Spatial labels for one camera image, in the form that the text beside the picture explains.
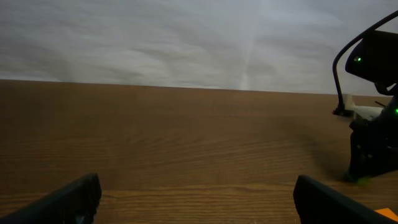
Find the wood grain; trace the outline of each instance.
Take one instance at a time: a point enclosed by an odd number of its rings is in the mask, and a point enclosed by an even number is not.
[[[0,215],[89,172],[103,188],[97,223],[299,223],[300,174],[398,212],[398,172],[361,187],[341,181],[351,130],[331,114],[336,104],[334,95],[1,80]]]

